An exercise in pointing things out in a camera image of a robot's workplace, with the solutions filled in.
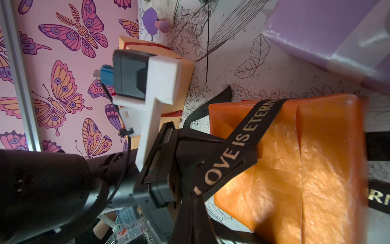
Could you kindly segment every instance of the blue connector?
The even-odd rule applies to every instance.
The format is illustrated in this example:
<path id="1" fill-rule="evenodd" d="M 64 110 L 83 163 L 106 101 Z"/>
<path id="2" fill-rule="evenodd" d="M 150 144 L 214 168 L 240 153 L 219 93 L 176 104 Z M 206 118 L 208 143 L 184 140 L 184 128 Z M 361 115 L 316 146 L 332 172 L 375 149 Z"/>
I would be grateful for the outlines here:
<path id="1" fill-rule="evenodd" d="M 100 82 L 114 86 L 114 68 L 111 65 L 105 64 L 100 68 Z"/>

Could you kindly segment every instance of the pink foam piece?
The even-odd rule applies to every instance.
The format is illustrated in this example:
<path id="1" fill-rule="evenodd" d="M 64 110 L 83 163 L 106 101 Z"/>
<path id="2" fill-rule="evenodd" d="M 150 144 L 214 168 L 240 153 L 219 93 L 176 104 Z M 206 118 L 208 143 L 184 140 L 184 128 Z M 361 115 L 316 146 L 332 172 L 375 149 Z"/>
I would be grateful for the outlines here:
<path id="1" fill-rule="evenodd" d="M 169 24 L 163 20 L 157 20 L 154 25 L 159 29 L 162 33 L 167 33 L 169 30 Z"/>

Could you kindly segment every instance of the orange plastic wrap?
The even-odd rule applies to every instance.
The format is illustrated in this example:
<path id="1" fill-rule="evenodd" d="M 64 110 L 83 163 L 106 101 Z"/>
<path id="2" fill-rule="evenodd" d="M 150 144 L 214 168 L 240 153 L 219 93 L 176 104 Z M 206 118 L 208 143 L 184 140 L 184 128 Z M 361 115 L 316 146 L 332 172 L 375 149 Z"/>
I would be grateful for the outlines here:
<path id="1" fill-rule="evenodd" d="M 211 134 L 227 138 L 256 103 L 210 105 Z M 215 204 L 272 243 L 365 243 L 363 104 L 350 94 L 286 101 L 258 163 Z"/>

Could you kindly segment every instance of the purple box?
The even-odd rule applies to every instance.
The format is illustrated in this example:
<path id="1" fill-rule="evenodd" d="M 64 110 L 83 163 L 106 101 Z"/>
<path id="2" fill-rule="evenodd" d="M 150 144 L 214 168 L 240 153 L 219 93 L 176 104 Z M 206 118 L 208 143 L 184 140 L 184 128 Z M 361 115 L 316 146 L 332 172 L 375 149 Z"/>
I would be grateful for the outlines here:
<path id="1" fill-rule="evenodd" d="M 390 93 L 390 0 L 280 0 L 263 35 L 329 72 Z"/>

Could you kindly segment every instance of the pink wallpaper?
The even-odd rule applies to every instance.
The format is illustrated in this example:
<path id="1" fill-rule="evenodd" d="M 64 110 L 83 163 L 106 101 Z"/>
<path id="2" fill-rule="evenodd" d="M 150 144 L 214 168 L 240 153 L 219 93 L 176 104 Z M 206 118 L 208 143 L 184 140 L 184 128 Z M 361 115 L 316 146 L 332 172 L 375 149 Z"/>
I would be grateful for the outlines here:
<path id="1" fill-rule="evenodd" d="M 112 65 L 119 35 L 138 37 L 137 0 L 14 3 L 43 149 L 84 157 L 122 151 L 118 114 L 92 73 Z M 26 150 L 2 33 L 0 84 L 0 148 Z"/>

